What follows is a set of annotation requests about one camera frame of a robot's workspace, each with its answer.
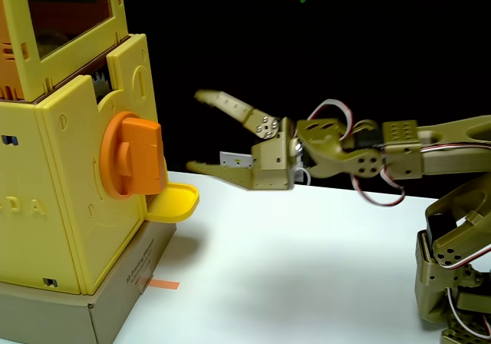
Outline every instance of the robotic arm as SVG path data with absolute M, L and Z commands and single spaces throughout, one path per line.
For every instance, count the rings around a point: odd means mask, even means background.
M 427 127 L 418 127 L 416 121 L 389 121 L 380 128 L 369 120 L 353 124 L 344 104 L 327 100 L 295 129 L 287 117 L 273 117 L 224 92 L 197 91 L 195 98 L 234 117 L 264 141 L 252 147 L 252 155 L 237 155 L 240 158 L 232 163 L 189 162 L 188 169 L 250 190 L 292 189 L 295 171 L 306 164 L 305 170 L 316 178 L 348 173 L 366 200 L 395 206 L 404 199 L 404 189 L 395 180 L 487 172 L 427 208 L 427 229 L 417 236 L 415 292 L 421 318 L 448 320 L 442 342 L 455 342 L 468 333 L 491 339 L 484 316 L 491 314 L 489 273 L 470 265 L 491 250 L 491 116 Z M 332 118 L 315 119 L 329 104 L 342 109 L 347 125 Z M 252 161 L 242 160 L 247 156 Z M 401 189 L 399 200 L 382 204 L 361 191 L 358 178 L 378 174 Z M 457 226 L 463 218 L 465 222 Z

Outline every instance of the white table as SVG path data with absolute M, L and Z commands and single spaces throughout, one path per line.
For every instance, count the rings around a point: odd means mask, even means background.
M 352 190 L 170 179 L 201 196 L 154 273 L 180 287 L 147 288 L 116 344 L 439 342 L 443 326 L 422 322 L 414 298 L 416 234 L 433 200 L 387 209 Z M 489 259 L 473 265 L 485 269 Z

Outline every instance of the yellow toy dispenser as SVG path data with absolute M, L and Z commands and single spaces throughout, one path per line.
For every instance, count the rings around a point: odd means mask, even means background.
M 124 0 L 0 0 L 0 159 L 0 296 L 97 296 L 145 220 L 185 220 L 199 201 L 168 181 Z

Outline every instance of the orange dial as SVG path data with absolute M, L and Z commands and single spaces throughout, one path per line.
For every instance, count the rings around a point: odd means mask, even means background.
M 102 140 L 101 178 L 113 198 L 160 193 L 165 184 L 160 124 L 129 111 L 113 117 Z

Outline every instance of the gripper jaw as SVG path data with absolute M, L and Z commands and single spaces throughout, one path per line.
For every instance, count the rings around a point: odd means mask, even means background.
M 186 165 L 187 170 L 195 173 L 211 175 L 233 183 L 246 189 L 254 189 L 252 184 L 252 170 L 243 167 L 225 167 L 190 161 Z
M 273 138 L 278 133 L 279 122 L 276 117 L 257 110 L 230 94 L 200 89 L 195 93 L 194 98 L 199 102 L 219 108 L 261 139 Z

